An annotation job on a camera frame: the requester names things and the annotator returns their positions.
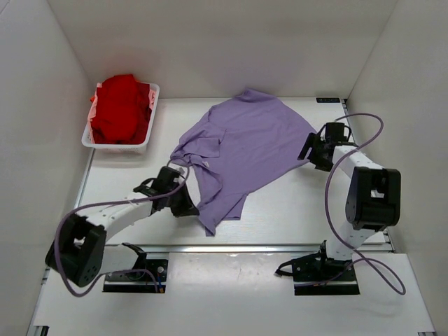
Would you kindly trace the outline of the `purple t-shirt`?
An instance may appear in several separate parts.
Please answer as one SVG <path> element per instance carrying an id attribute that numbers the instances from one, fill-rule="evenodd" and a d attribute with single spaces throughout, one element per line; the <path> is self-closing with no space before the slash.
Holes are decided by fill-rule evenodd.
<path id="1" fill-rule="evenodd" d="M 194 169 L 206 235 L 221 221 L 239 220 L 250 193 L 304 165 L 298 155 L 314 131 L 280 99 L 253 89 L 212 106 L 171 154 Z"/>

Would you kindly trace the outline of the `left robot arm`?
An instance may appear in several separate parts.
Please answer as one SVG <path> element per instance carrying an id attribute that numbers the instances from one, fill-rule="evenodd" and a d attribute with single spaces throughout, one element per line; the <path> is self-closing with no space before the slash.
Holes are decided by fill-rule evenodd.
<path id="1" fill-rule="evenodd" d="M 131 243 L 108 246 L 107 241 L 137 221 L 148 218 L 165 208 L 173 216 L 198 216 L 183 178 L 164 182 L 149 178 L 119 201 L 92 205 L 97 212 L 80 215 L 88 205 L 68 213 L 57 227 L 45 263 L 61 277 L 67 290 L 75 297 L 82 293 L 74 287 L 91 291 L 100 277 L 124 274 L 132 280 L 152 281 L 156 291 L 161 289 L 158 278 L 146 266 L 146 253 Z"/>

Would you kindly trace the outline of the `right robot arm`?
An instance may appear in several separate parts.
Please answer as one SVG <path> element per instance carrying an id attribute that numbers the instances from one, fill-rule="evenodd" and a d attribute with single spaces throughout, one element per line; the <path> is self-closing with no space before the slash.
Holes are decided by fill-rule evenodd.
<path id="1" fill-rule="evenodd" d="M 314 262 L 314 273 L 330 280 L 339 264 L 352 258 L 354 250 L 377 232 L 398 223 L 400 217 L 401 174 L 373 162 L 344 135 L 308 135 L 298 156 L 308 159 L 316 169 L 343 171 L 349 178 L 345 202 L 346 219 L 338 228 L 330 225 L 333 237 L 322 245 L 322 258 Z"/>

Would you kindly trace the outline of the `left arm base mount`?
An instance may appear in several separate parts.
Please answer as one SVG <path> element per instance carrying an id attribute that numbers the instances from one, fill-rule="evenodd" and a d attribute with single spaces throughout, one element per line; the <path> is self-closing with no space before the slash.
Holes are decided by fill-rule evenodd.
<path id="1" fill-rule="evenodd" d="M 169 256 L 146 252 L 130 243 L 107 246 L 100 273 L 104 275 L 105 293 L 166 292 Z"/>

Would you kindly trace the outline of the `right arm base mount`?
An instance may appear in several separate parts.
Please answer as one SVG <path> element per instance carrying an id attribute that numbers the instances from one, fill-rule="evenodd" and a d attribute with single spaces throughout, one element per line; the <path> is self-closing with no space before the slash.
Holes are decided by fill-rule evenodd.
<path id="1" fill-rule="evenodd" d="M 293 278 L 295 296 L 360 294 L 352 259 L 328 257 L 326 241 L 315 253 L 281 263 L 274 274 Z"/>

